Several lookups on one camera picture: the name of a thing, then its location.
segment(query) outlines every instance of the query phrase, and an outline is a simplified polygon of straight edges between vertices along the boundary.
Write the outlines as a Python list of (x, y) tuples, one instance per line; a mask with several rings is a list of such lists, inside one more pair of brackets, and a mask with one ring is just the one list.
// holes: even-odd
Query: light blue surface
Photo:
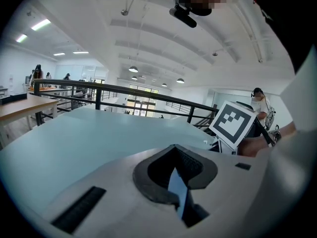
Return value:
[(60, 192), (109, 161), (171, 144), (206, 149), (204, 140), (212, 138), (183, 121), (77, 109), (5, 147), (0, 174), (15, 200), (41, 214)]
[(170, 176), (167, 190), (178, 195), (179, 206), (177, 208), (177, 215), (180, 219), (182, 219), (188, 188), (183, 182), (183, 179), (179, 176), (176, 168), (174, 168)]

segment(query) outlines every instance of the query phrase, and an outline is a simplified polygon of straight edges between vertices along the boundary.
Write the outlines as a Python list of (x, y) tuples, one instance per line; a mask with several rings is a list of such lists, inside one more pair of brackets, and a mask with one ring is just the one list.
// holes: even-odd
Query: black metal railing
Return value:
[[(101, 100), (108, 100), (110, 98), (117, 97), (117, 93), (109, 92), (109, 91), (102, 91), (101, 92)], [(96, 100), (96, 91), (93, 89), (91, 94), (91, 100)]]
[(182, 104), (173, 103), (173, 102), (166, 102), (166, 105), (173, 108), (173, 109), (177, 109), (178, 111), (184, 112), (184, 113), (190, 112), (190, 106), (184, 106)]
[[(73, 110), (73, 102), (82, 102), (82, 103), (91, 103), (96, 105), (96, 110), (100, 110), (100, 105), (106, 105), (110, 107), (118, 107), (118, 108), (124, 108), (124, 109), (133, 109), (133, 110), (142, 110), (142, 111), (149, 111), (154, 113), (160, 113), (160, 114), (169, 114), (169, 115), (177, 115), (177, 116), (185, 116), (187, 117), (187, 122), (190, 123), (192, 118), (202, 118), (206, 119), (209, 117), (202, 117), (202, 116), (195, 116), (194, 111), (195, 108), (197, 109), (203, 109), (208, 111), (214, 111), (218, 112), (218, 109), (214, 109), (208, 106), (204, 106), (198, 103), (185, 101), (181, 99), (177, 99), (171, 96), (166, 96), (162, 94), (157, 93), (150, 93), (146, 91), (141, 91), (137, 89), (122, 87), (122, 86), (116, 86), (116, 85), (106, 85), (106, 84), (99, 84), (99, 83), (92, 83), (92, 82), (84, 82), (84, 81), (74, 81), (74, 80), (57, 80), (57, 79), (35, 79), (34, 80), (34, 94), (37, 96), (49, 96), (52, 98), (56, 98), (56, 95), (50, 94), (51, 90), (41, 90), (40, 91), (40, 84), (47, 84), (47, 85), (63, 85), (63, 86), (71, 86), (72, 88), (69, 89), (71, 91), (71, 96), (63, 96), (60, 95), (59, 98), (71, 100), (71, 110)], [(84, 91), (84, 95), (92, 94), (92, 91), (95, 91), (96, 98), (95, 100), (92, 99), (92, 97), (88, 98), (78, 98), (74, 93), (75, 90)], [(67, 91), (66, 89), (57, 89), (55, 92), (58, 91)], [(146, 98), (151, 98), (159, 101), (165, 101), (165, 102), (171, 102), (174, 104), (179, 104), (182, 106), (188, 106), (190, 107), (189, 114), (182, 114), (182, 113), (174, 113), (174, 112), (167, 112), (163, 110), (152, 110), (152, 109), (143, 109), (143, 108), (137, 108), (137, 107), (130, 107), (125, 105), (119, 105), (115, 103), (107, 103), (102, 101), (102, 91), (109, 91), (113, 93), (121, 93), (121, 94), (127, 94), (127, 95), (134, 95), (134, 96), (141, 96)], [(42, 122), (41, 120), (41, 114), (36, 113), (37, 116), (37, 124), (40, 125)]]

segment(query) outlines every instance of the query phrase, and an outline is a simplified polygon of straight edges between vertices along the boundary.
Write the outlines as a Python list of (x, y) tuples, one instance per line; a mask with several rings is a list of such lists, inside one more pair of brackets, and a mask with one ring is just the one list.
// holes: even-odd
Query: black and white square marker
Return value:
[(255, 119), (256, 114), (235, 103), (225, 102), (211, 124), (211, 130), (222, 140), (237, 147)]

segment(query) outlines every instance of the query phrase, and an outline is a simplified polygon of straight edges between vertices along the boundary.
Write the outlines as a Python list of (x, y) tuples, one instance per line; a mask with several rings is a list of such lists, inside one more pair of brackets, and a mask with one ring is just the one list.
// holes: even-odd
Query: hand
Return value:
[(238, 154), (247, 157), (255, 157), (261, 149), (268, 147), (263, 136), (244, 138), (238, 146)]

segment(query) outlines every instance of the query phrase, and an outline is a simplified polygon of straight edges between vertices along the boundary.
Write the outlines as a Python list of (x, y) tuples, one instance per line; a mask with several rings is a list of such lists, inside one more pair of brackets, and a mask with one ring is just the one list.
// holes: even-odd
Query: wristwatch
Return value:
[(274, 140), (274, 145), (282, 138), (281, 133), (279, 130), (272, 130), (269, 132), (269, 134), (272, 135), (273, 140)]

